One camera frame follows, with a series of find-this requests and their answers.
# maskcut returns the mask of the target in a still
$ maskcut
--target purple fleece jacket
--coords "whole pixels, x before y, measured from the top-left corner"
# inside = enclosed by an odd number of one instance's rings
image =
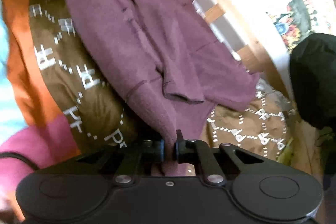
[[[243,110],[258,74],[234,60],[191,0],[66,0],[88,52],[172,152],[176,130],[197,139],[216,104]],[[164,165],[176,175],[175,165]]]

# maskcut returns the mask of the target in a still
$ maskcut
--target colorful poster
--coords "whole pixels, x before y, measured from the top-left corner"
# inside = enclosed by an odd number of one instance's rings
[[[335,26],[332,26],[332,22],[335,18],[335,7],[322,8],[322,2],[324,0],[291,0],[283,12],[267,13],[289,53],[312,33],[334,34]]]

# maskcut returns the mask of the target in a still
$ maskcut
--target curved wooden frame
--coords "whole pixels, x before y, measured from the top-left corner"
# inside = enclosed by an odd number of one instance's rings
[[[276,90],[279,90],[288,97],[287,89],[285,88],[279,72],[273,64],[272,59],[252,32],[248,23],[244,20],[230,0],[216,1],[217,4],[205,12],[206,22],[211,23],[215,21],[227,11],[234,15],[237,22],[239,22],[245,30],[246,37],[248,37],[248,45],[238,51],[238,54],[241,56],[241,61],[251,71],[264,72],[269,83]]]

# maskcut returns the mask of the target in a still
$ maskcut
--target black bag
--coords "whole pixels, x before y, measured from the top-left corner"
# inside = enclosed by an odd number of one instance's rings
[[[296,46],[290,77],[302,119],[336,132],[336,36],[314,33]]]

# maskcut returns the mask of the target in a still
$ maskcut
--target black strap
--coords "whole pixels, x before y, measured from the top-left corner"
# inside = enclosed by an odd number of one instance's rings
[[[26,165],[28,165],[31,169],[34,171],[39,170],[40,168],[31,160],[26,158],[25,156],[22,156],[19,153],[16,152],[2,152],[0,153],[0,159],[6,159],[6,158],[13,158],[23,161]]]

